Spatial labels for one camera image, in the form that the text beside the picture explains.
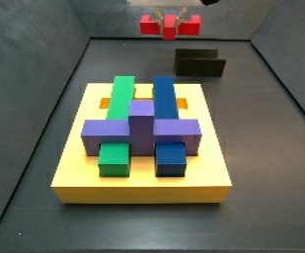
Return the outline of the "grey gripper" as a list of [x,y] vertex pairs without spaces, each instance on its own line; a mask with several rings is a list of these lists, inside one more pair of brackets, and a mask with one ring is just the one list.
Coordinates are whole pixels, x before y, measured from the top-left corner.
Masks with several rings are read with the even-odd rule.
[[152,7],[154,16],[158,24],[162,26],[162,14],[159,7],[180,7],[176,16],[176,24],[184,20],[186,10],[188,6],[204,6],[200,0],[127,0],[132,7]]

